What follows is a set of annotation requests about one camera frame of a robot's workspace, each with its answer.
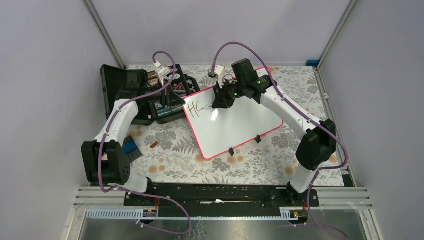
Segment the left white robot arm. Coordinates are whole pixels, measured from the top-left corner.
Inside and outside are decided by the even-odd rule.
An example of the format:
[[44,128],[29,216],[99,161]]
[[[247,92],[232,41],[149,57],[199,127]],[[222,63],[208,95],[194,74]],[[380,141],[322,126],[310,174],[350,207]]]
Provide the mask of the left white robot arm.
[[111,93],[107,86],[107,73],[115,67],[103,65],[101,76],[109,112],[107,122],[93,141],[85,141],[81,146],[82,159],[89,183],[98,184],[104,193],[120,189],[136,194],[136,199],[144,206],[152,204],[155,192],[148,187],[148,178],[131,173],[130,161],[123,150],[123,142],[133,120],[139,115],[144,102],[162,99],[164,91],[171,91],[171,83],[178,72],[176,66],[159,66],[156,70],[161,87],[149,84],[145,70],[118,69],[124,79],[121,88]]

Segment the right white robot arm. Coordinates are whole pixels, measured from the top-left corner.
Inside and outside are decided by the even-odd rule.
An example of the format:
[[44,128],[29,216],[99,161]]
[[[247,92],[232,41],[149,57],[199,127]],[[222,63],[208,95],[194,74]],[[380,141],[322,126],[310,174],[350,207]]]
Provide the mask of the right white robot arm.
[[216,79],[211,108],[229,109],[236,99],[246,97],[271,110],[296,133],[300,140],[295,153],[299,166],[287,184],[291,189],[286,198],[291,205],[299,206],[307,199],[306,191],[314,182],[319,167],[337,150],[336,125],[330,119],[320,120],[294,102],[272,80],[267,67],[263,76],[254,70],[247,58],[231,67],[235,75],[233,81],[225,79],[225,68],[221,65],[212,65],[208,70],[208,76]]

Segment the pink framed whiteboard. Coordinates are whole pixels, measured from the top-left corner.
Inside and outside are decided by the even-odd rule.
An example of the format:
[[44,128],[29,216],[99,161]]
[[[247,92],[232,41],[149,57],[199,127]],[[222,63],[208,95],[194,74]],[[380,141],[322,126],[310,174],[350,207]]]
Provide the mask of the pink framed whiteboard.
[[231,108],[203,108],[215,98],[212,87],[184,97],[184,113],[203,158],[210,160],[280,128],[283,120],[255,100],[241,97]]

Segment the brown marker cap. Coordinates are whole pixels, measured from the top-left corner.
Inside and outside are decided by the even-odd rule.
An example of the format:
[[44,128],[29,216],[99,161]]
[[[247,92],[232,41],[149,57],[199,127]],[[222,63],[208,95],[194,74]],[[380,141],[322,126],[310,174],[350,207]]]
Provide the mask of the brown marker cap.
[[153,148],[155,148],[157,145],[158,145],[158,142],[156,141],[156,142],[154,142],[154,143],[150,146],[150,148],[151,148],[151,149],[153,149]]

